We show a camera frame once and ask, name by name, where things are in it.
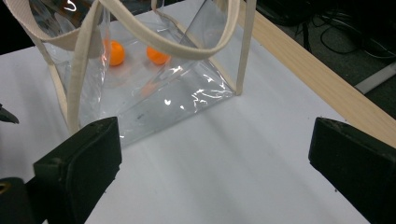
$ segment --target wooden strip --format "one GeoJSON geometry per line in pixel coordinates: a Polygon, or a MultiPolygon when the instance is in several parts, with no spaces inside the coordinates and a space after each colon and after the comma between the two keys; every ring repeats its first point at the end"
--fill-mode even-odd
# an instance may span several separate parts
{"type": "MultiPolygon", "coordinates": [[[[245,8],[246,3],[241,0],[240,11],[245,11],[245,8]]],[[[239,24],[244,24],[244,20],[243,13],[240,13],[239,24]]],[[[396,147],[394,118],[346,83],[257,11],[253,37],[349,124],[396,147]]]]}

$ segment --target white table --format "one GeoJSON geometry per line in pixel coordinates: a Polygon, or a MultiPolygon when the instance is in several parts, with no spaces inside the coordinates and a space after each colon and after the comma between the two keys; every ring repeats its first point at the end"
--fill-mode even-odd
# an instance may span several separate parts
{"type": "MultiPolygon", "coordinates": [[[[0,178],[27,182],[68,134],[36,48],[0,68],[0,178]]],[[[87,223],[367,223],[309,164],[316,117],[345,121],[253,39],[243,94],[124,148],[87,223]]]]}

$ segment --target orange ball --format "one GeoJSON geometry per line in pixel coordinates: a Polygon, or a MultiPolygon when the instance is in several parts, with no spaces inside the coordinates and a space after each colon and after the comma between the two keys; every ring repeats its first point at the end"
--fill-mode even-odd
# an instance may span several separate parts
{"type": "Polygon", "coordinates": [[[159,52],[158,50],[148,47],[146,50],[147,56],[150,61],[157,65],[162,65],[168,61],[169,55],[159,52]]]}
{"type": "Polygon", "coordinates": [[[125,59],[125,50],[122,44],[115,40],[111,40],[111,51],[110,51],[110,65],[116,66],[121,64],[125,59]]]}

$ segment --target clear tote bag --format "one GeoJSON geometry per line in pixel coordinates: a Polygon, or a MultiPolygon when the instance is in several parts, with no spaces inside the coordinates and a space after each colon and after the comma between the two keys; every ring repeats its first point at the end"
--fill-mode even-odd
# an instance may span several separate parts
{"type": "Polygon", "coordinates": [[[49,65],[70,133],[119,119],[123,145],[239,95],[247,0],[4,0],[49,65]]]}

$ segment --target table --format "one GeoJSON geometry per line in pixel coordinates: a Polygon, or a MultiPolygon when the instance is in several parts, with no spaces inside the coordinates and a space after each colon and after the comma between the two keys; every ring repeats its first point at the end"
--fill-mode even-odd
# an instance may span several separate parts
{"type": "MultiPolygon", "coordinates": [[[[124,148],[87,223],[367,223],[309,164],[315,118],[396,146],[394,119],[255,16],[243,94],[124,148]]],[[[0,178],[28,181],[68,134],[36,48],[0,67],[0,102],[21,122],[0,124],[0,178]]]]}

